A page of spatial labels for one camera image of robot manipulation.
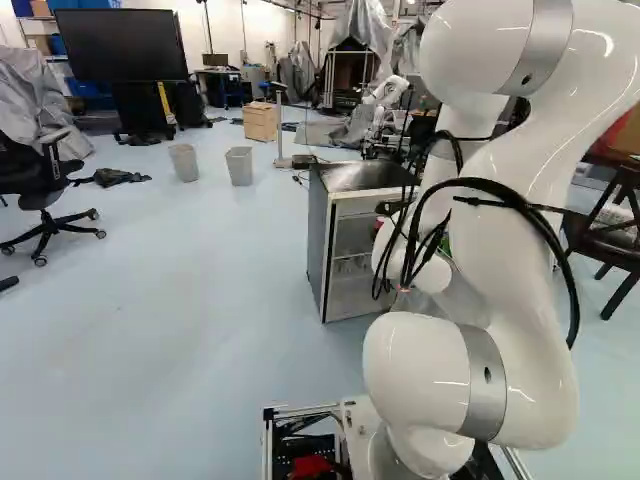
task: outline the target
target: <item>wastebasket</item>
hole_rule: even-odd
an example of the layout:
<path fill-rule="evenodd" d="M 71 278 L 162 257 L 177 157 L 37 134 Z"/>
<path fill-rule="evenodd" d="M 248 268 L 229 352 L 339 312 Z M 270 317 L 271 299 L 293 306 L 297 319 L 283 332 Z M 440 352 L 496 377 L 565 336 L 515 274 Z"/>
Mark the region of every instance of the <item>wastebasket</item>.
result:
<path fill-rule="evenodd" d="M 179 144 L 169 147 L 169 155 L 173 161 L 176 175 L 185 183 L 193 182 L 200 177 L 196 151 L 191 145 Z"/>
<path fill-rule="evenodd" d="M 244 187 L 253 183 L 251 151 L 252 147 L 233 147 L 225 155 L 231 184 L 235 187 Z"/>

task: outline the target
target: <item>gray tarp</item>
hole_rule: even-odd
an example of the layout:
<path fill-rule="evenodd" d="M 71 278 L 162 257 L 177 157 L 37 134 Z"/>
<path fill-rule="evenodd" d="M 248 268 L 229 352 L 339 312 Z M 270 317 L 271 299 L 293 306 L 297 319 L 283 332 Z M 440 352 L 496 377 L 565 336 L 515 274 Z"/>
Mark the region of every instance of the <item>gray tarp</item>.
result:
<path fill-rule="evenodd" d="M 0 46 L 0 130 L 13 141 L 42 151 L 38 139 L 64 127 L 72 133 L 60 142 L 60 158 L 82 159 L 93 152 L 73 126 L 73 116 L 40 52 Z"/>
<path fill-rule="evenodd" d="M 413 24 L 400 26 L 393 36 L 391 69 L 397 75 L 412 75 L 420 72 L 420 40 L 424 24 L 417 19 Z"/>
<path fill-rule="evenodd" d="M 375 105 L 358 105 L 351 116 L 301 123 L 294 142 L 300 145 L 359 149 L 373 122 Z"/>
<path fill-rule="evenodd" d="M 295 74 L 295 89 L 299 96 L 304 96 L 315 81 L 316 66 L 311 59 L 309 44 L 297 41 L 289 51 Z"/>
<path fill-rule="evenodd" d="M 391 27 L 379 0 L 353 0 L 349 12 L 335 22 L 329 48 L 349 37 L 367 46 L 379 59 L 385 57 L 391 43 Z"/>

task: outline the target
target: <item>chair armrest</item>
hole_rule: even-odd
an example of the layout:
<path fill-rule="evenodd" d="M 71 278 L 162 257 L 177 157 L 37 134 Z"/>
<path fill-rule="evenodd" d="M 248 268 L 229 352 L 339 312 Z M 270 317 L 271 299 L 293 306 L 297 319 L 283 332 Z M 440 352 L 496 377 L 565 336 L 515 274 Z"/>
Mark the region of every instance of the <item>chair armrest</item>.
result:
<path fill-rule="evenodd" d="M 63 138 L 66 138 L 71 133 L 71 127 L 64 127 L 60 130 L 44 135 L 38 139 L 38 143 L 43 147 L 50 147 L 53 144 L 58 143 Z"/>

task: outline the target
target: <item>blue floor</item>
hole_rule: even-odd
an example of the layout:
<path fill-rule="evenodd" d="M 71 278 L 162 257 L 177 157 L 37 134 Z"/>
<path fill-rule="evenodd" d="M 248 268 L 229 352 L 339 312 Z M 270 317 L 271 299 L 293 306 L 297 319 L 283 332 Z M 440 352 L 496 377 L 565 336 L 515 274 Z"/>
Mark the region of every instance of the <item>blue floor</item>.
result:
<path fill-rule="evenodd" d="M 287 109 L 284 120 L 303 118 Z M 308 151 L 292 133 L 284 138 L 285 155 Z M 0 478 L 256 479 L 261 408 L 362 393 L 371 319 L 320 325 L 305 275 L 306 191 L 271 166 L 275 143 L 245 140 L 227 122 L 181 133 L 202 174 L 181 184 L 168 143 L 92 141 L 97 153 L 81 176 L 113 167 L 153 180 L 82 185 L 52 207 L 58 216 L 96 207 L 105 240 L 61 234 L 45 269 L 31 263 L 32 244 L 0 258 L 0 277 L 21 279 L 0 297 Z M 241 145 L 253 146 L 255 184 L 234 189 L 224 153 Z M 589 209 L 596 197 L 575 189 L 572 206 Z M 8 200 L 3 238 L 38 221 Z M 597 263 L 572 264 L 584 317 L 574 353 L 580 425 L 565 446 L 524 459 L 538 479 L 636 478 L 640 295 L 602 322 L 622 272 L 596 282 Z M 561 278 L 558 292 L 564 306 Z"/>

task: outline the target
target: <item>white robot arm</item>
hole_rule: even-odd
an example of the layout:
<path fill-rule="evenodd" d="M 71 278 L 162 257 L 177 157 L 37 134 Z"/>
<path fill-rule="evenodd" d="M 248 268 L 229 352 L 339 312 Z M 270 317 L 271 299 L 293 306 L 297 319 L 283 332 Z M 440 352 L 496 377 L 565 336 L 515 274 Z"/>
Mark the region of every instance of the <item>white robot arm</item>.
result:
<path fill-rule="evenodd" d="M 465 152 L 460 177 L 493 180 L 530 203 L 564 207 L 577 163 L 640 98 L 638 25 L 640 9 L 616 0 L 449 0 L 431 17 L 421 48 L 425 83 L 448 106 L 438 129 L 486 137 L 506 101 L 501 95 L 531 103 L 520 127 Z M 446 148 L 434 149 L 426 169 L 422 192 L 458 176 Z M 478 294 L 476 314 L 453 312 L 455 323 L 384 315 L 367 333 L 363 355 L 383 433 L 402 463 L 429 479 L 460 468 L 471 439 L 551 448 L 568 438 L 578 416 L 549 249 L 517 212 L 455 202 L 454 194 L 495 200 L 447 189 L 414 212 L 421 234 L 451 212 L 455 266 Z M 548 220 L 557 231 L 559 216 Z M 393 228 L 388 220 L 379 233 L 374 266 Z M 398 275 L 405 246 L 396 243 L 390 276 Z M 433 294 L 458 277 L 434 257 L 415 285 Z"/>

